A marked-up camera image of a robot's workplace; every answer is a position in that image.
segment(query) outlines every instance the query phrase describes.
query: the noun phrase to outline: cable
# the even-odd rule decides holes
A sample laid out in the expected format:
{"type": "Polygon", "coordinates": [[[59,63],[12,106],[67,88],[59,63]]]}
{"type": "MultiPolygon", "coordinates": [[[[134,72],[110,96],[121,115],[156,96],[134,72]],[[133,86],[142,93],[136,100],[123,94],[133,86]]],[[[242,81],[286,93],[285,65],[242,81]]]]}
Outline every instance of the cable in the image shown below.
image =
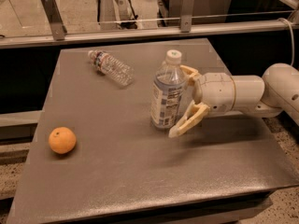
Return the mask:
{"type": "Polygon", "coordinates": [[[291,34],[291,41],[292,41],[292,62],[291,62],[291,66],[293,66],[294,60],[295,60],[295,42],[294,42],[294,38],[293,38],[293,31],[292,31],[292,25],[291,23],[283,18],[278,19],[279,21],[282,21],[283,23],[287,24],[289,26],[290,29],[290,34],[291,34]]]}

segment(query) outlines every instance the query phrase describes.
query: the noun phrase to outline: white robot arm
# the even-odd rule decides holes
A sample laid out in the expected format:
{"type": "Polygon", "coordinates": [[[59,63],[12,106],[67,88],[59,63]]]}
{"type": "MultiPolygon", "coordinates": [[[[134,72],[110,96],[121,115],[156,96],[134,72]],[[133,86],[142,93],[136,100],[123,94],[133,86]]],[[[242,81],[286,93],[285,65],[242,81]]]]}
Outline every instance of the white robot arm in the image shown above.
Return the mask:
{"type": "Polygon", "coordinates": [[[194,86],[192,102],[169,137],[186,133],[204,117],[223,115],[228,111],[272,118],[283,110],[299,125],[299,72],[285,63],[270,66],[257,76],[228,76],[225,73],[200,75],[182,65],[189,85],[194,86]]]}

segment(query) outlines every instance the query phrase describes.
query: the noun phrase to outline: gray tabletop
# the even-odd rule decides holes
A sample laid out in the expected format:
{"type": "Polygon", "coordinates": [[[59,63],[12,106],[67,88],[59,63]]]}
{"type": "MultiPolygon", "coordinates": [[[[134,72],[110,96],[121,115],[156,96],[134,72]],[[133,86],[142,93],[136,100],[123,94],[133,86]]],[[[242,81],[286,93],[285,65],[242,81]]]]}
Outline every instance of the gray tabletop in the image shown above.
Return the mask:
{"type": "Polygon", "coordinates": [[[61,52],[7,223],[109,216],[299,185],[261,119],[205,119],[177,139],[151,125],[152,80],[169,49],[201,73],[228,73],[206,39],[101,49],[131,65],[135,83],[120,89],[97,74],[89,49],[61,52]],[[64,156],[48,145],[60,126],[78,138],[64,156]]]}

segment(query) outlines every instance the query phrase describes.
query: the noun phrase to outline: floor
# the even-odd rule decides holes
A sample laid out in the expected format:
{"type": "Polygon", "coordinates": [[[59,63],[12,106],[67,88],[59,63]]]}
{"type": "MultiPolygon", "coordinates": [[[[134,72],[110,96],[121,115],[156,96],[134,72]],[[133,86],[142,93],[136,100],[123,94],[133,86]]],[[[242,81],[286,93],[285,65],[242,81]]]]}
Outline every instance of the floor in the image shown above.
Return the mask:
{"type": "MultiPolygon", "coordinates": [[[[138,29],[156,28],[157,0],[131,0],[140,20],[138,29]]],[[[96,0],[56,0],[68,33],[96,32],[96,0]]],[[[50,35],[50,27],[39,0],[0,0],[0,35],[50,35]]],[[[299,172],[299,127],[285,114],[264,119],[286,156],[299,172]]],[[[0,144],[0,224],[6,223],[30,143],[0,144]]],[[[278,190],[273,205],[255,218],[238,223],[299,223],[299,188],[278,190]]]]}

